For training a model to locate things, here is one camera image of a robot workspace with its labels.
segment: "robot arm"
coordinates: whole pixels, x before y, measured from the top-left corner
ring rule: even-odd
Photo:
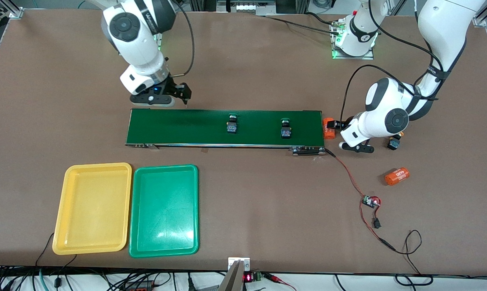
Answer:
[[[461,56],[468,26],[483,3],[484,0],[426,2],[419,16],[419,30],[443,70],[434,59],[415,87],[403,83],[410,92],[391,78],[374,83],[367,92],[366,111],[354,116],[341,131],[349,147],[369,138],[396,135],[406,129],[409,120],[417,120],[430,110],[432,100]]]
[[[185,104],[189,99],[184,95],[187,85],[173,83],[153,38],[170,30],[175,16],[171,0],[121,0],[103,11],[103,33],[129,63],[120,80],[134,103],[172,106],[175,102],[169,96],[181,98]]]
[[[369,13],[368,0],[360,0],[361,5],[354,15],[347,15],[341,22],[344,28],[339,31],[341,37],[335,42],[347,55],[359,57],[369,52],[378,36],[378,27],[374,24]],[[371,0],[371,12],[375,21],[381,24],[389,8],[387,0]]]

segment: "metal bracket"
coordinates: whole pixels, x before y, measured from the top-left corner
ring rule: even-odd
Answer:
[[[473,18],[473,24],[475,27],[485,27],[487,20],[487,2],[480,8]]]
[[[241,260],[244,264],[244,271],[249,272],[251,270],[251,258],[239,258],[239,257],[230,257],[227,259],[227,270],[231,268],[234,261]]]
[[[10,15],[8,16],[8,18],[10,18],[10,19],[21,19],[22,16],[24,15],[24,8],[19,7],[19,9],[20,9],[20,11],[18,11],[18,15],[15,15],[12,12],[10,12]]]
[[[146,143],[145,146],[151,150],[158,150],[159,147],[157,147],[155,144],[153,143]]]
[[[314,155],[325,155],[326,151],[323,147],[300,147],[294,145],[288,149],[292,152],[293,156],[314,156]]]
[[[487,26],[487,24],[484,20],[480,21],[477,18],[473,18],[473,20],[471,20],[471,22],[473,22],[474,27],[486,27]]]

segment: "black wire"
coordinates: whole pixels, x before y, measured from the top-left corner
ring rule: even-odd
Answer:
[[[385,33],[387,36],[391,37],[392,39],[394,40],[397,40],[397,41],[400,41],[404,44],[407,44],[409,46],[412,46],[414,48],[417,48],[421,51],[424,51],[426,52],[427,54],[429,54],[431,57],[433,57],[436,61],[437,61],[437,64],[439,64],[439,69],[442,71],[443,70],[443,64],[441,64],[441,61],[436,57],[436,55],[434,55],[434,53],[430,52],[429,50],[427,50],[426,48],[423,48],[422,46],[419,46],[417,44],[413,44],[409,41],[406,41],[406,40],[403,40],[401,38],[397,38],[395,37],[394,35],[391,35],[390,33],[388,33],[387,31],[385,31],[383,28],[380,27],[380,24],[378,24],[378,22],[376,22],[376,20],[374,19],[374,16],[373,16],[373,12],[371,11],[371,0],[368,1],[368,4],[369,4],[369,16],[371,17],[371,20],[373,21],[374,25],[383,33]]]
[[[31,272],[31,284],[33,286],[33,291],[37,291],[37,289],[35,288],[35,269],[33,269],[33,271]]]
[[[341,282],[340,282],[340,280],[339,280],[339,276],[338,276],[337,274],[335,274],[335,279],[337,279],[337,283],[339,284],[339,287],[342,289],[342,291],[346,291],[346,290],[344,289],[344,287],[342,286],[342,284],[341,284]]]
[[[346,86],[346,91],[344,93],[344,100],[342,101],[342,109],[341,109],[341,117],[340,117],[340,122],[341,122],[341,129],[343,128],[342,126],[342,116],[344,114],[344,107],[346,106],[346,99],[347,99],[347,92],[349,91],[349,85],[351,85],[351,81],[353,80],[354,76],[358,73],[358,71],[360,71],[362,68],[366,68],[366,67],[371,67],[371,68],[375,68],[377,70],[380,70],[382,72],[384,72],[384,74],[386,74],[387,76],[395,79],[398,84],[404,88],[407,92],[409,92],[409,94],[411,94],[412,96],[414,96],[414,92],[412,92],[411,90],[409,90],[409,88],[407,88],[398,78],[396,78],[395,76],[393,76],[393,74],[387,72],[386,70],[378,67],[378,66],[375,66],[375,65],[362,65],[360,67],[358,67],[358,69],[356,69],[353,74],[351,75],[351,77],[349,78],[349,81],[347,82],[347,86]]]
[[[77,256],[78,256],[78,255],[73,256],[73,258],[72,258],[72,259],[71,259],[71,260],[70,260],[70,261],[69,261],[67,264],[65,264],[65,265],[62,267],[62,269],[60,269],[60,270],[58,271],[58,273],[57,273],[57,278],[60,278],[60,272],[61,272],[61,271],[62,271],[62,270],[65,268],[65,267],[67,267],[69,264],[73,263],[73,261],[76,259],[76,257],[77,257]]]
[[[49,238],[48,238],[48,241],[46,243],[46,246],[44,247],[44,250],[42,250],[42,252],[40,253],[40,256],[38,256],[37,260],[35,261],[35,267],[38,267],[38,260],[40,260],[40,258],[42,258],[42,255],[44,254],[44,252],[46,252],[47,248],[48,248],[48,245],[49,245],[49,241],[51,241],[51,238],[53,237],[55,233],[53,232]]]
[[[22,280],[20,280],[19,285],[16,287],[16,289],[14,291],[20,290],[20,286],[22,286],[22,283],[24,283],[24,280],[26,280],[26,278],[27,278],[27,274],[24,277],[22,277]]]
[[[317,18],[317,20],[319,20],[320,22],[324,23],[324,24],[328,24],[328,25],[331,25],[333,22],[336,22],[337,20],[332,20],[332,21],[326,21],[326,20],[323,20],[321,17],[319,17],[319,15],[316,15],[315,13],[313,12],[306,12],[304,13],[306,15],[311,15],[315,18]]]
[[[168,280],[166,280],[164,283],[161,283],[161,284],[157,284],[157,285],[155,285],[155,287],[163,286],[164,284],[166,284],[166,283],[170,282],[170,280],[171,280],[171,274],[170,274],[170,273],[168,273],[168,276],[169,276],[169,277],[168,277]]]
[[[175,291],[177,291],[177,284],[175,283],[175,273],[173,274],[173,287],[175,288]]]
[[[487,278],[487,276],[468,276],[468,275],[456,275],[456,276],[466,278],[466,279]]]
[[[186,11],[184,11],[184,8],[182,8],[176,0],[173,0],[178,6],[179,9],[182,11],[182,14],[184,14],[184,17],[186,17],[186,21],[188,22],[188,26],[190,27],[190,34],[191,34],[191,63],[189,68],[186,70],[186,72],[180,74],[180,76],[186,76],[190,71],[191,68],[193,67],[193,63],[195,63],[195,37],[193,36],[193,26],[191,26],[190,18],[188,17]]]
[[[287,23],[287,24],[292,24],[292,25],[299,26],[299,27],[302,27],[302,28],[307,28],[307,29],[313,30],[313,31],[319,31],[319,32],[329,33],[329,34],[334,34],[334,35],[338,35],[339,34],[338,32],[321,30],[319,28],[315,28],[315,27],[311,27],[311,26],[306,26],[306,25],[298,24],[298,23],[295,23],[295,22],[291,22],[291,21],[283,20],[283,19],[279,19],[279,18],[273,18],[273,17],[265,17],[265,18],[267,18],[267,19],[273,19],[273,20],[277,20],[277,21],[281,21],[281,22],[284,22],[284,23]]]
[[[67,281],[67,286],[69,287],[69,289],[70,289],[71,291],[74,291],[74,290],[73,290],[73,286],[71,286],[71,283],[69,282],[69,279],[67,278],[67,274],[64,274],[64,276],[65,276],[65,280]]]
[[[398,277],[404,277],[409,283],[402,283],[400,281],[400,279]],[[426,283],[414,283],[412,282],[412,280],[410,280],[410,278],[405,275],[405,274],[396,274],[394,275],[394,279],[396,280],[396,283],[402,285],[402,286],[405,286],[405,287],[412,287],[413,291],[417,291],[415,289],[416,286],[429,286],[430,284],[434,283],[434,277],[433,276],[426,276],[426,278],[430,278],[430,281],[426,282]]]

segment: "table surface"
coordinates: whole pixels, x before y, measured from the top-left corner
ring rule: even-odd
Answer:
[[[185,77],[189,108],[322,110],[338,118],[346,83],[360,65],[382,66],[412,81],[428,56],[380,36],[374,61],[335,60],[324,33],[247,14],[190,13],[195,65]],[[369,233],[360,196],[330,156],[292,157],[274,149],[124,146],[133,105],[119,81],[127,64],[101,33],[101,11],[26,11],[0,46],[0,264],[33,265],[55,228],[64,172],[74,164],[128,162],[134,169],[196,164],[200,248],[195,255],[130,258],[122,251],[79,255],[75,266],[225,269],[247,256],[269,271],[413,273],[403,256]],[[306,15],[291,21],[324,28]],[[412,17],[384,27],[422,44]],[[164,35],[173,74],[190,62],[182,15]],[[345,118],[364,110],[369,86],[384,77],[367,68],[352,83]],[[378,234],[401,249],[409,230],[423,245],[411,259],[423,273],[487,275],[487,33],[470,28],[468,45],[430,113],[411,122],[401,148],[384,139],[374,154],[326,146],[347,164],[367,195],[378,195]],[[384,173],[406,167],[396,186]],[[371,210],[365,209],[369,220]],[[414,247],[417,240],[411,239]],[[49,250],[40,265],[70,256]]]

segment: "wire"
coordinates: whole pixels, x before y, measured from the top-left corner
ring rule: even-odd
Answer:
[[[339,280],[339,276],[337,274],[335,274],[335,279],[337,279],[337,283],[339,284],[339,287],[342,289],[342,291],[346,291],[346,289],[342,286],[342,284]]]
[[[340,117],[340,122],[341,122],[341,130],[343,129],[343,124],[342,124],[342,116],[344,114],[344,107],[346,106],[346,99],[347,99],[347,93],[349,91],[349,86],[351,85],[351,81],[353,80],[354,76],[358,73],[358,71],[360,71],[361,69],[363,68],[366,68],[366,67],[371,67],[371,68],[375,68],[377,70],[380,70],[382,71],[384,74],[386,74],[387,76],[393,78],[395,81],[397,81],[397,83],[402,87],[404,88],[407,92],[409,92],[409,94],[411,94],[412,96],[414,96],[414,92],[412,92],[408,87],[406,87],[402,81],[400,81],[398,78],[396,78],[393,74],[389,73],[387,70],[384,70],[383,68],[380,68],[378,66],[375,66],[375,65],[362,65],[360,67],[358,67],[358,69],[356,69],[353,74],[351,75],[351,77],[349,78],[349,81],[347,82],[347,86],[346,86],[346,91],[344,93],[344,99],[342,101],[342,109],[341,109],[341,117]]]
[[[67,274],[65,274],[64,276],[65,276],[65,280],[67,281],[67,285],[68,285],[69,289],[70,289],[71,291],[74,291],[74,290],[73,290],[73,286],[71,286],[71,283],[69,282],[69,279],[67,278]]]
[[[334,157],[344,167],[344,169],[346,170],[346,172],[347,172],[347,174],[349,176],[349,180],[351,180],[351,183],[353,184],[355,190],[360,194],[360,196],[363,199],[365,197],[365,195],[363,194],[362,190],[360,190],[360,188],[358,187],[358,184],[354,180],[354,177],[351,174],[351,171],[349,171],[349,169],[347,168],[347,166],[339,159],[339,157],[337,157],[334,153],[332,153],[332,151],[330,151],[329,149],[326,149],[326,148],[325,148],[325,151],[330,156]],[[376,239],[380,240],[380,242],[383,245],[385,245],[386,247],[388,247],[390,250],[392,250],[393,252],[395,252],[397,254],[401,254],[401,255],[407,256],[407,259],[408,259],[408,261],[410,263],[410,267],[412,267],[412,269],[414,269],[414,271],[416,271],[417,274],[421,275],[421,272],[419,272],[419,269],[417,269],[417,267],[414,265],[414,263],[412,262],[412,260],[409,257],[409,255],[415,253],[419,249],[419,247],[421,247],[421,245],[423,244],[423,239],[421,237],[421,233],[418,230],[410,230],[409,233],[407,234],[407,236],[405,237],[405,241],[404,241],[404,245],[403,245],[404,246],[404,249],[406,251],[405,252],[398,251],[395,247],[393,247],[390,243],[388,243],[388,241],[380,238],[380,236],[378,236],[378,234],[376,234],[376,232],[373,230],[373,228],[371,227],[371,225],[369,225],[369,223],[367,223],[367,221],[365,221],[364,214],[363,214],[363,211],[362,211],[362,205],[363,205],[362,199],[359,202],[360,204],[358,205],[358,209],[360,210],[360,218],[362,219],[362,221],[365,224],[365,226],[367,227],[367,229],[376,237]],[[408,250],[408,239],[409,239],[409,237],[414,232],[417,233],[417,235],[419,236],[419,244],[412,251],[409,251]]]
[[[441,61],[439,60],[438,57],[436,57],[436,55],[434,55],[434,53],[430,52],[429,50],[427,50],[426,48],[423,48],[422,46],[419,46],[417,44],[413,44],[409,41],[406,41],[406,40],[403,40],[401,38],[397,38],[395,37],[394,35],[391,35],[390,33],[388,33],[387,31],[385,31],[383,28],[380,27],[380,24],[378,24],[378,22],[376,22],[376,20],[374,19],[374,16],[373,16],[373,12],[371,11],[371,0],[368,0],[367,1],[368,5],[369,5],[369,16],[371,17],[371,20],[373,21],[374,25],[383,33],[385,33],[387,36],[391,37],[392,39],[394,40],[397,40],[397,41],[400,41],[404,44],[407,44],[409,46],[412,46],[414,48],[417,48],[421,51],[424,51],[426,52],[427,54],[429,54],[431,57],[433,57],[436,61],[437,61],[437,64],[439,64],[439,69],[442,71],[443,70],[443,64],[441,64]]]
[[[173,287],[175,288],[175,291],[177,291],[177,284],[175,283],[175,273],[173,274]]]
[[[49,245],[49,242],[51,241],[51,238],[53,237],[53,235],[55,235],[54,232],[49,236],[48,241],[46,243],[46,246],[44,247],[44,250],[42,250],[42,252],[38,256],[37,260],[35,261],[35,267],[38,267],[38,260],[40,260],[40,258],[42,258],[42,255],[44,254],[44,252],[46,252],[48,245]]]
[[[44,282],[44,277],[42,276],[42,269],[38,269],[38,277],[40,278],[40,283],[45,291],[49,291],[48,286],[46,286],[46,282]]]
[[[160,275],[160,273],[159,273],[159,274],[157,274],[157,276],[155,276],[155,278],[153,279],[153,285],[155,285],[155,287],[163,286],[164,284],[168,283],[168,282],[171,280],[171,274],[170,274],[170,273],[168,273],[168,276],[169,276],[169,277],[168,277],[168,280],[166,280],[164,283],[161,283],[161,284],[155,284],[155,279],[157,279],[157,277],[158,277],[159,275]]]
[[[319,22],[322,22],[324,24],[328,24],[328,25],[331,25],[333,22],[336,22],[337,20],[332,20],[332,21],[326,21],[326,20],[323,20],[321,17],[319,17],[319,15],[316,15],[315,13],[313,12],[306,12],[304,13],[306,15],[311,15],[313,17],[315,17],[317,20],[319,20]]]
[[[280,281],[280,284],[287,285],[288,287],[290,287],[290,288],[294,289],[295,291],[297,291],[297,289],[295,289],[295,287],[293,287],[292,285],[290,285],[288,283],[283,282],[282,280]]]
[[[400,279],[398,278],[400,276],[401,277],[404,277],[408,281],[408,283],[402,283],[400,281]],[[400,284],[402,286],[405,286],[405,287],[412,287],[413,291],[417,291],[415,289],[416,286],[429,286],[430,284],[434,283],[434,277],[433,276],[427,276],[426,278],[430,278],[430,281],[429,282],[426,282],[426,283],[414,283],[405,274],[396,274],[396,275],[394,275],[394,279],[396,280],[396,283],[398,283],[398,284]]]
[[[172,75],[171,76],[172,78],[186,76],[191,71],[191,68],[193,67],[193,63],[195,62],[195,37],[193,36],[193,26],[191,26],[190,18],[188,17],[186,11],[184,11],[184,8],[182,8],[182,6],[180,6],[177,3],[177,0],[173,0],[173,2],[175,2],[175,4],[177,4],[179,6],[179,9],[182,11],[182,14],[184,14],[184,17],[186,17],[186,21],[188,22],[188,26],[190,27],[190,34],[191,34],[191,63],[190,63],[189,68],[184,73]]]
[[[466,279],[487,278],[487,276],[468,276],[468,275],[456,275],[456,276],[466,278]]]
[[[298,23],[295,23],[295,22],[291,22],[291,21],[283,20],[283,19],[279,19],[279,18],[273,18],[273,17],[265,17],[265,18],[277,20],[277,21],[284,22],[284,23],[287,23],[287,24],[292,24],[292,25],[295,25],[295,26],[298,26],[298,27],[302,27],[302,28],[306,28],[306,29],[313,30],[313,31],[319,31],[319,32],[329,33],[329,34],[334,34],[334,35],[338,35],[339,34],[338,32],[321,30],[319,28],[315,28],[315,27],[311,27],[311,26],[306,26],[306,25],[298,24]]]
[[[60,279],[60,272],[61,272],[61,271],[62,271],[62,270],[65,268],[65,267],[67,267],[69,264],[73,263],[73,261],[76,259],[76,257],[77,257],[77,256],[78,256],[78,255],[75,255],[75,256],[74,256],[74,257],[73,257],[73,258],[72,258],[72,259],[71,259],[71,260],[70,260],[70,261],[69,261],[67,264],[65,264],[65,265],[62,267],[62,269],[60,269],[60,270],[58,271],[58,273],[57,273],[57,278],[58,278],[58,279]]]

